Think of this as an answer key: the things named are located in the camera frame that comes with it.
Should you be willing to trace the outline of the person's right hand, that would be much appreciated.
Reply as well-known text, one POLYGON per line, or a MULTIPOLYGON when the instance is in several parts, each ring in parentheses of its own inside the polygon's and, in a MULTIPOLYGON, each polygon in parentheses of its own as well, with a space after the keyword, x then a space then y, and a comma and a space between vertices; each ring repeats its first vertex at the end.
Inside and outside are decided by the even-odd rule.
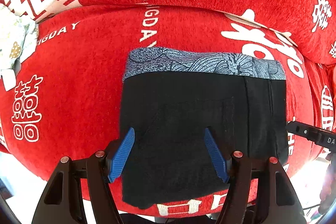
POLYGON ((318 212, 320 214, 325 214, 335 201, 335 172, 331 165, 327 168, 325 181, 319 197, 321 203, 318 212))

